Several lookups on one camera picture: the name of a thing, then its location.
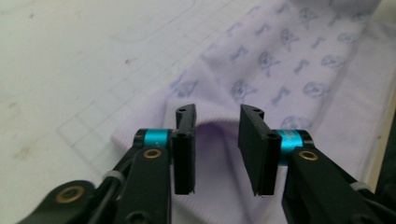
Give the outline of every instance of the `black plastic part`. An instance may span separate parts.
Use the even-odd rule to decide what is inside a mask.
[[[157,156],[150,155],[152,149]],[[144,147],[134,156],[113,223],[169,224],[170,208],[168,151],[161,147]]]
[[[75,180],[65,183],[53,189],[35,211],[19,224],[85,223],[90,214],[93,195],[94,186],[91,182]]]
[[[195,186],[195,105],[176,111],[177,130],[172,132],[175,194],[189,194]]]
[[[127,165],[128,163],[131,163],[128,161],[132,161],[134,159],[134,155],[136,154],[136,152],[138,150],[142,149],[144,146],[146,131],[147,131],[147,129],[137,130],[136,134],[134,135],[134,142],[132,144],[132,147],[128,149],[128,151],[121,158],[121,160],[117,163],[117,165],[114,167],[113,170],[121,171],[125,165]]]
[[[312,147],[290,153],[282,206],[289,223],[382,223],[333,162]]]
[[[306,130],[296,130],[297,133],[300,134],[301,138],[303,139],[304,147],[315,147],[314,140]]]
[[[282,138],[263,119],[264,112],[259,108],[241,105],[238,146],[253,193],[273,195]]]
[[[387,184],[381,193],[381,202],[396,211],[396,184]]]

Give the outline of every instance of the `brass screw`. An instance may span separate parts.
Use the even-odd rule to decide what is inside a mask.
[[[303,159],[308,161],[317,161],[318,155],[310,151],[301,151],[298,153]]]
[[[63,189],[56,195],[57,203],[72,203],[84,194],[85,189],[82,186],[72,186]]]
[[[149,217],[140,211],[132,212],[126,217],[128,224],[150,224]]]
[[[159,149],[153,148],[153,149],[149,149],[149,150],[145,151],[143,156],[146,157],[147,159],[156,159],[156,158],[159,158],[161,156],[161,154],[162,153]]]

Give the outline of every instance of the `blue ring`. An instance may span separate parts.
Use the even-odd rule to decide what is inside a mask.
[[[147,129],[144,146],[166,148],[168,144],[168,131],[167,129]]]
[[[288,165],[287,156],[296,147],[303,147],[303,138],[296,130],[276,130],[282,136],[279,165]]]

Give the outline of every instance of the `lavender cloth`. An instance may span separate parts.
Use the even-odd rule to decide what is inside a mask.
[[[367,36],[362,31],[378,3],[265,1],[236,22],[177,80],[158,92],[140,114],[133,114],[122,124],[113,140],[127,149],[139,128],[175,128],[175,109],[196,104],[196,193],[175,196],[175,202],[204,223],[285,223],[279,199],[286,168],[279,169],[275,197],[253,197],[236,144],[239,106],[243,103],[262,108],[271,128],[306,129],[314,133],[315,140],[317,135],[323,146],[331,146],[332,142],[325,140],[326,134],[317,133],[329,129],[329,134],[337,134],[340,120],[335,120],[334,125],[329,120],[334,115],[344,116],[343,121],[353,119],[350,113],[323,116],[326,109],[334,109],[334,102],[346,106],[336,91],[363,90],[359,85],[353,86],[356,82],[349,83],[345,75],[357,70],[353,66],[358,52],[355,49],[364,39],[362,36]],[[386,67],[388,70],[381,67],[384,70],[379,76],[386,77],[389,84],[392,76],[387,74],[393,67],[389,61]],[[374,80],[374,84],[381,88],[387,83]],[[353,99],[359,98],[349,93]],[[359,109],[364,104],[355,105]],[[364,128],[375,121],[363,122]],[[354,146],[344,138],[344,146]],[[368,147],[362,151],[354,149],[353,155],[369,155]],[[335,152],[331,155],[341,158]],[[341,166],[361,168],[359,158],[342,161]],[[347,169],[358,174],[354,167]]]

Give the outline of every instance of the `white surface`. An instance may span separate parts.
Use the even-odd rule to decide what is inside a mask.
[[[0,223],[64,182],[98,183],[121,156],[114,129],[255,2],[3,0]],[[386,4],[375,18],[396,22]]]

